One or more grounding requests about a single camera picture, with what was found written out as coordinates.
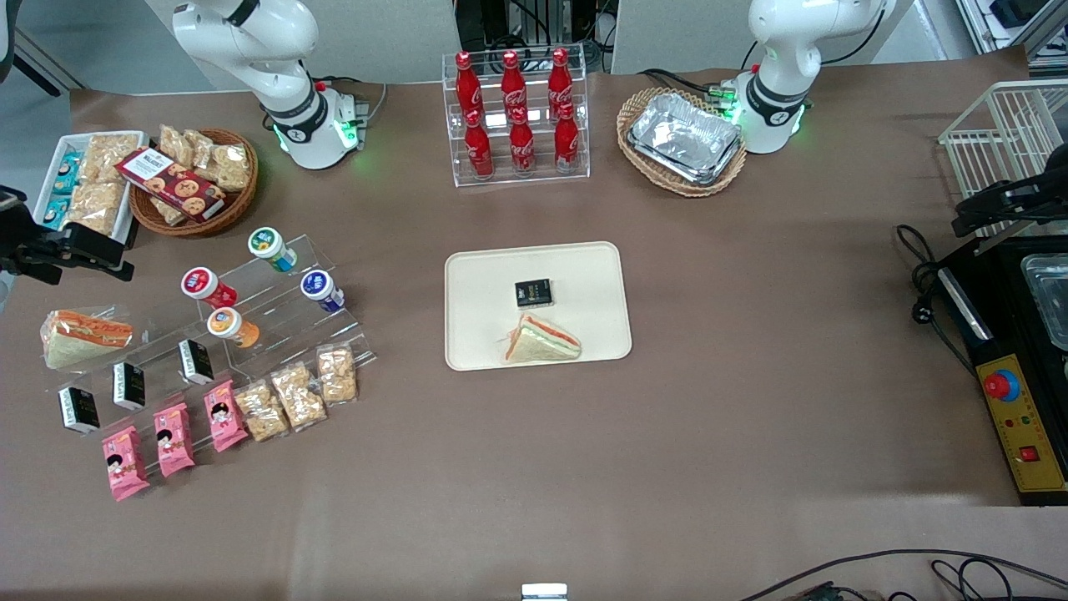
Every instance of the red button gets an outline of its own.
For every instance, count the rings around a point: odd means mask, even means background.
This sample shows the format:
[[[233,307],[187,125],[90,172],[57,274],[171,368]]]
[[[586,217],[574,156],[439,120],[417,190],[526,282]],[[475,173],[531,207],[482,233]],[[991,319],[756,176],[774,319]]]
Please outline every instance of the red button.
[[[1012,392],[1008,379],[1000,374],[991,374],[983,381],[983,389],[995,399],[1004,399]]]

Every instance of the clear acrylic stand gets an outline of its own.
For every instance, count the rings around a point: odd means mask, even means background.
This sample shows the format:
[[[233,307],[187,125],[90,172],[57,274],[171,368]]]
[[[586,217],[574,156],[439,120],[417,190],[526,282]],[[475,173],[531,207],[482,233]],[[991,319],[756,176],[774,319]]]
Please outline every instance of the clear acrylic stand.
[[[456,99],[456,56],[441,58],[441,81],[445,97],[445,128],[452,152],[453,181],[456,187],[506,181],[533,181],[590,176],[590,120],[586,93],[586,63],[581,44],[564,45],[568,52],[568,70],[571,73],[571,98],[575,102],[575,124],[579,126],[579,163],[574,173],[556,171],[555,125],[549,122],[549,74],[552,72],[552,50],[561,46],[517,48],[519,68],[527,81],[527,115],[534,132],[534,172],[519,177],[512,169],[512,145],[508,140],[504,100],[501,98],[501,77],[504,73],[504,50],[471,52],[471,68],[482,83],[483,105],[486,109],[484,127],[489,135],[489,148],[493,156],[493,176],[487,180],[475,178],[468,159],[464,135],[467,124]]]
[[[230,341],[209,334],[205,321],[210,309],[195,300],[188,300],[197,303],[198,313],[192,317],[199,314],[198,321],[115,357],[108,366],[82,374],[51,391],[53,398],[67,386],[93,394],[101,426],[83,438],[100,442],[129,426],[136,427],[141,437],[140,450],[150,480],[160,484],[162,478],[158,474],[158,461],[155,461],[154,414],[184,401],[189,413],[191,440],[194,441],[193,454],[199,455],[211,446],[204,395],[226,380],[233,380],[237,389],[268,378],[276,368],[298,361],[309,362],[309,369],[314,374],[317,371],[315,349],[323,345],[348,344],[357,368],[374,361],[375,354],[359,322],[347,309],[328,314],[300,290],[300,280],[305,272],[311,269],[330,271],[334,268],[333,262],[319,252],[307,235],[289,240],[287,246],[297,253],[297,265],[289,271],[276,271],[267,260],[253,258],[219,275],[220,280],[237,290],[235,309],[241,317],[260,328],[260,341],[253,347],[238,349]],[[345,284],[345,281],[337,281],[342,289]],[[182,377],[178,344],[187,338],[207,349],[215,371],[215,380],[210,384],[192,384]],[[130,412],[112,404],[111,365],[121,362],[144,371],[144,409]],[[198,463],[203,463],[203,460],[199,458]]]

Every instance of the emergency stop button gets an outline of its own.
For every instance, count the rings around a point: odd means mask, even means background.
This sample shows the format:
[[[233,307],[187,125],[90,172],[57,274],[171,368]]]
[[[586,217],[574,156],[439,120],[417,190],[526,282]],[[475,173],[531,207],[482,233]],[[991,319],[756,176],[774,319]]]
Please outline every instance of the emergency stop button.
[[[1020,381],[1007,369],[999,369],[983,380],[983,390],[995,399],[1010,404],[1020,398]]]

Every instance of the foil container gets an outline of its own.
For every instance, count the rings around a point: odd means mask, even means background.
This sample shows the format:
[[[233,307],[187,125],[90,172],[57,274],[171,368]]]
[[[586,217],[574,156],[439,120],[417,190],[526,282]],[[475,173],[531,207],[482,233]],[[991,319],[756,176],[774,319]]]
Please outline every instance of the foil container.
[[[738,152],[741,129],[672,92],[649,100],[627,131],[627,141],[687,180],[707,186]]]

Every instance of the white tray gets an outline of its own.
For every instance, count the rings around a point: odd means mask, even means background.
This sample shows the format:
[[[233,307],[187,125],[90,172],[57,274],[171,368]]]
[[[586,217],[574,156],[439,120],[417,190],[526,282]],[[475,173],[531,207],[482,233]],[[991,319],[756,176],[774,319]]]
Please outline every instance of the white tray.
[[[45,221],[45,208],[48,206],[48,199],[51,197],[52,185],[56,183],[56,173],[60,170],[60,162],[63,160],[63,155],[70,151],[85,152],[85,148],[89,146],[89,139],[96,133],[136,133],[138,137],[137,145],[144,146],[148,144],[148,133],[136,129],[70,133],[69,136],[60,138],[60,141],[56,144],[56,153],[52,154],[52,162],[48,165],[48,171],[45,173],[45,181],[41,185],[41,193],[37,194],[37,205],[33,207],[34,221],[38,223],[44,223]],[[126,181],[126,187],[123,188],[123,199],[119,204],[119,212],[115,216],[115,224],[111,227],[111,239],[126,243],[132,219],[134,215],[130,211],[130,183]]]
[[[555,304],[530,310],[582,343],[571,362],[506,364],[516,282],[548,278]],[[607,362],[630,353],[619,249],[610,241],[457,252],[445,260],[445,363],[456,371]]]

